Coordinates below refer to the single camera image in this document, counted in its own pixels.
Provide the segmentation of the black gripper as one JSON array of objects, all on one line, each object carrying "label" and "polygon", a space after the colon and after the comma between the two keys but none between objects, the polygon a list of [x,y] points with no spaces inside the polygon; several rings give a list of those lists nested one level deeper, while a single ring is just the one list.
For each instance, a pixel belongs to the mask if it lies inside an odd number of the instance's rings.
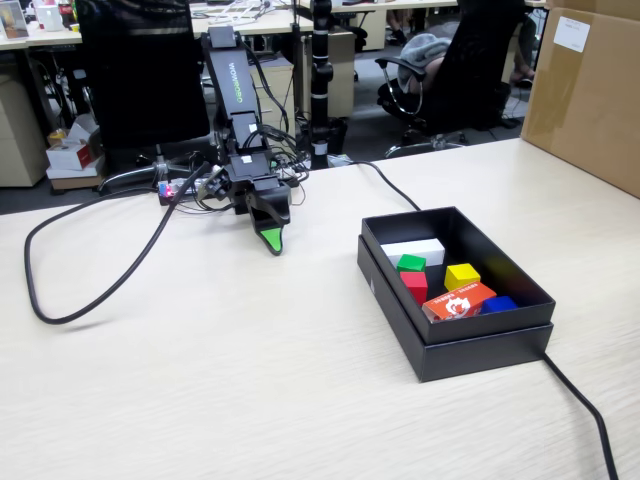
[{"label": "black gripper", "polygon": [[283,252],[283,227],[291,221],[291,189],[271,169],[271,153],[232,155],[225,166],[237,215],[250,213],[254,231],[268,251]]}]

